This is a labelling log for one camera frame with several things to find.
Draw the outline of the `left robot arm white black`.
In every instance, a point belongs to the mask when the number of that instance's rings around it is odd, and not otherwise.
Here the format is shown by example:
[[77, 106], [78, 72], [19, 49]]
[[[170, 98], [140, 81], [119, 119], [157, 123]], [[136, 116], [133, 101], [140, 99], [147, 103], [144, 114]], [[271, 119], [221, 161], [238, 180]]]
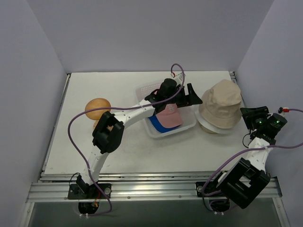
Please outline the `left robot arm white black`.
[[144, 118], [155, 118], [168, 129], [170, 119], [161, 120], [165, 112], [175, 114], [178, 109], [202, 104], [192, 85], [187, 84], [187, 91], [182, 83], [175, 79], [165, 79], [158, 89], [153, 90], [143, 100], [129, 109], [118, 109], [111, 113], [105, 111], [92, 133], [92, 143], [98, 148], [85, 161], [86, 167], [77, 177], [78, 192], [84, 198], [91, 198], [96, 191], [99, 173], [107, 156], [121, 144], [124, 130]]

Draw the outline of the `white bucket hat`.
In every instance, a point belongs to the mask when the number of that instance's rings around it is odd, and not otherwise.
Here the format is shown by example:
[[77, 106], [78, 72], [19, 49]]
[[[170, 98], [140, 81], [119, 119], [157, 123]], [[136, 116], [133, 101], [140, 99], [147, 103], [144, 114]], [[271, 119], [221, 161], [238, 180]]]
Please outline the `white bucket hat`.
[[195, 116], [202, 129], [209, 134], [231, 134], [233, 129], [221, 129], [205, 120], [199, 112], [199, 107], [193, 108]]

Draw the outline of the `white plastic basket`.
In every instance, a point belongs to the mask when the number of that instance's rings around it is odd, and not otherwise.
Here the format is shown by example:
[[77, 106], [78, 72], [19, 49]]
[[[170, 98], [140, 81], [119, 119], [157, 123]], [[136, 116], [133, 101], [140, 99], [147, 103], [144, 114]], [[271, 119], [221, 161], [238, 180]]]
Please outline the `white plastic basket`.
[[[160, 88], [162, 81], [149, 82], [134, 89], [136, 102], [140, 102], [152, 91]], [[142, 120], [147, 134], [152, 138], [165, 137], [190, 129], [196, 125], [196, 117], [191, 106], [167, 106], [162, 113]]]

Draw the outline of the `wooden mushroom hat stand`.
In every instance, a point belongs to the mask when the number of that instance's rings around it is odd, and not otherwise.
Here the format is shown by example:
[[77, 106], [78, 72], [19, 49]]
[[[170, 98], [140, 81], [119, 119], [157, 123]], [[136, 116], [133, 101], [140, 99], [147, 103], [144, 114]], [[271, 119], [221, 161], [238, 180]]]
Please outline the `wooden mushroom hat stand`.
[[[110, 102], [107, 99], [104, 98], [95, 98], [90, 100], [86, 106], [85, 106], [85, 111], [88, 110], [92, 110], [92, 109], [97, 109], [97, 108], [102, 108], [102, 107], [111, 107]], [[86, 113], [86, 116], [94, 121], [93, 124], [93, 129], [95, 129], [97, 123], [99, 122], [101, 116], [103, 115], [103, 113], [105, 113], [106, 111], [111, 111], [110, 109], [102, 109], [102, 110], [95, 110], [95, 111], [91, 111]]]

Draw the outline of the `beige bucket hat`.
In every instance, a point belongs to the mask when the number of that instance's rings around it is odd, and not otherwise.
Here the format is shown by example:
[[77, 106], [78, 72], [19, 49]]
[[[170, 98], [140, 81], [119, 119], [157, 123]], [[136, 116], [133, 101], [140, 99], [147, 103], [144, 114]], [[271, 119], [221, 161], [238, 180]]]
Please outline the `beige bucket hat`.
[[203, 103], [199, 106], [199, 114], [209, 124], [229, 130], [235, 127], [241, 119], [241, 90], [238, 85], [229, 80], [221, 80], [202, 97]]

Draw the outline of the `aluminium frame rail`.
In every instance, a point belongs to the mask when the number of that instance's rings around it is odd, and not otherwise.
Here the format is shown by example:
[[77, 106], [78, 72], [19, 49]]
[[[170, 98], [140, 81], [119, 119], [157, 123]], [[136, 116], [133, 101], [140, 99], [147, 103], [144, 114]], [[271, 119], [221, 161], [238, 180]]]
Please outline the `aluminium frame rail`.
[[[40, 181], [29, 202], [67, 202], [69, 181], [85, 167], [92, 145], [93, 121], [79, 116], [88, 101], [103, 97], [112, 106], [129, 107], [147, 95], [144, 86], [170, 76], [158, 72], [72, 73], [48, 149]], [[111, 201], [196, 199], [203, 182], [228, 158], [243, 149], [247, 128], [240, 121], [229, 134], [212, 135], [198, 125], [155, 139], [142, 120], [125, 130], [118, 150], [107, 158], [100, 181], [112, 185]]]

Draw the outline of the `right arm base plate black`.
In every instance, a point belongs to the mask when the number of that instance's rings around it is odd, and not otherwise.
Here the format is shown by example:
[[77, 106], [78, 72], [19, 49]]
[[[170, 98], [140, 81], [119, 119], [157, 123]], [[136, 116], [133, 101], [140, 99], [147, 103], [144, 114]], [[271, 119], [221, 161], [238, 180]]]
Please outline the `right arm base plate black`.
[[[205, 182], [196, 182], [196, 195], [197, 195], [197, 197], [200, 197], [200, 198], [203, 197], [203, 195], [202, 195], [202, 188], [203, 188], [204, 184], [205, 184]], [[210, 182], [206, 186], [204, 192], [206, 194], [210, 194], [210, 193], [215, 192], [217, 190], [218, 189], [215, 187], [215, 183]], [[211, 195], [211, 197], [224, 197], [224, 194], [222, 192], [219, 192], [219, 193]]]

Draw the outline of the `pink baseball cap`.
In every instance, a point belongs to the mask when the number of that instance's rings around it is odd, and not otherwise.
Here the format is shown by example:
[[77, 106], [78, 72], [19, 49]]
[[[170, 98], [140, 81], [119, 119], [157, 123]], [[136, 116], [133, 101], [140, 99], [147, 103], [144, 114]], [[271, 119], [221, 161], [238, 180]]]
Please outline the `pink baseball cap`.
[[176, 104], [167, 104], [165, 109], [156, 114], [159, 123], [167, 129], [175, 128], [183, 124], [183, 120]]

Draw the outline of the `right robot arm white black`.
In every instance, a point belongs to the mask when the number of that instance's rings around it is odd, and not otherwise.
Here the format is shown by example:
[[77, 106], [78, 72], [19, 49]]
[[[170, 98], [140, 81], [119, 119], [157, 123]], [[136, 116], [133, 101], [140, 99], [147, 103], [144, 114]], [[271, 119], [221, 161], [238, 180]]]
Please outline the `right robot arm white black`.
[[280, 107], [277, 113], [270, 113], [266, 106], [240, 109], [242, 118], [250, 131], [249, 152], [240, 158], [229, 170], [210, 183], [215, 195], [223, 194], [240, 208], [247, 208], [270, 182], [266, 173], [266, 160], [275, 137], [287, 124], [285, 113], [289, 109]]

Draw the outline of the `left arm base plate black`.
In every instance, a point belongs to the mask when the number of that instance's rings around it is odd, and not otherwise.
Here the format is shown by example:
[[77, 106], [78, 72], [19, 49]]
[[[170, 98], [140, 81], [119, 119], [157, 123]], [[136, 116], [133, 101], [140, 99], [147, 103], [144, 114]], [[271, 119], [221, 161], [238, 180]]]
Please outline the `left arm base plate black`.
[[[98, 183], [98, 186], [104, 191], [104, 193], [110, 198], [112, 184]], [[87, 193], [84, 193], [80, 187], [73, 183], [70, 185], [67, 199], [69, 200], [92, 200], [92, 199], [105, 199], [105, 196], [95, 186], [91, 185]]]

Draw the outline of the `blue baseball cap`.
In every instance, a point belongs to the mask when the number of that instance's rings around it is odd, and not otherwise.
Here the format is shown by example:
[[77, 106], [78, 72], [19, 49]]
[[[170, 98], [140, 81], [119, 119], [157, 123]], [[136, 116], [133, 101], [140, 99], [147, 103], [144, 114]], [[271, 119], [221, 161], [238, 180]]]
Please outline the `blue baseball cap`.
[[175, 130], [183, 123], [179, 115], [154, 115], [149, 117], [149, 120], [160, 133]]

